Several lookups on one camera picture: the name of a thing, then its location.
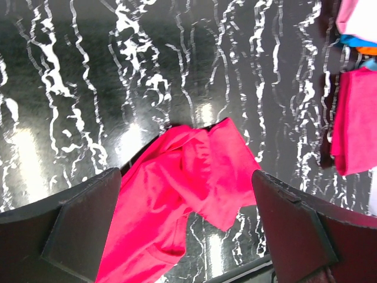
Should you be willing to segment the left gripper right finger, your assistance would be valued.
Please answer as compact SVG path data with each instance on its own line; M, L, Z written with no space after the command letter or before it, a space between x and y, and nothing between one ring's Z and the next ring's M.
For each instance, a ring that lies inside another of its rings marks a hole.
M376 282L376 218L257 170L257 208L278 282Z

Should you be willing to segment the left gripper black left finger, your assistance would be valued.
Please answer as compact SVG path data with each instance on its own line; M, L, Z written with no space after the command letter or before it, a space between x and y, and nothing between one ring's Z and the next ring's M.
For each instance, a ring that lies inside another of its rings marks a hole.
M94 282L121 184L110 168L1 213L1 282Z

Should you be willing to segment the folded pink t shirt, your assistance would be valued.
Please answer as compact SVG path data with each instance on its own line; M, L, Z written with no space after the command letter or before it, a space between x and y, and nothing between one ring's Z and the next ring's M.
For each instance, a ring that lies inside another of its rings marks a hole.
M343 0L336 18L338 31L376 43L376 0Z

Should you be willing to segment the folded orange t shirt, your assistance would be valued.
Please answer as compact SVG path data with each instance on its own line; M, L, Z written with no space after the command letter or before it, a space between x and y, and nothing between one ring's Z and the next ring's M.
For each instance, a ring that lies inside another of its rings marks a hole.
M377 56L376 47L356 47L356 50L363 55Z

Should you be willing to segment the folded cyan t shirt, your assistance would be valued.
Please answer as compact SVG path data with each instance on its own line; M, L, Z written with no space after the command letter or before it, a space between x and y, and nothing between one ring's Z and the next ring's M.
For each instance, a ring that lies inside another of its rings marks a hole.
M371 71L377 71L377 62L376 62L376 59L374 59L374 58L370 58L370 59L366 60L362 64L362 66L371 70Z

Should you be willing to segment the crimson t shirt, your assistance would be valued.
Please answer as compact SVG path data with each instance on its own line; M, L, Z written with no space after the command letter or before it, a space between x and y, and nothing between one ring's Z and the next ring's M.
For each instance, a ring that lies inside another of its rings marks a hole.
M341 74L331 155L342 176L376 167L376 71Z
M227 231L256 204L259 168L230 118L208 130L167 130L122 178L97 282L158 280L186 253L191 213Z

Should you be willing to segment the black marble pattern mat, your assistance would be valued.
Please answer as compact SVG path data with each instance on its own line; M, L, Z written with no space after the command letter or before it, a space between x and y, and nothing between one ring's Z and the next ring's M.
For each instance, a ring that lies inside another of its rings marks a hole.
M1 211L112 167L169 127L231 118L262 169L369 214L373 172L330 154L339 1L2 1Z

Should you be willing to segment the folded blue t shirt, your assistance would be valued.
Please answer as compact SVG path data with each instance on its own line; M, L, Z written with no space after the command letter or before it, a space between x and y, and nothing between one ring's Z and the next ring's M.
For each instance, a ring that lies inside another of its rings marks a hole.
M350 47L377 47L375 42L365 41L353 35L342 34L340 36L340 42Z

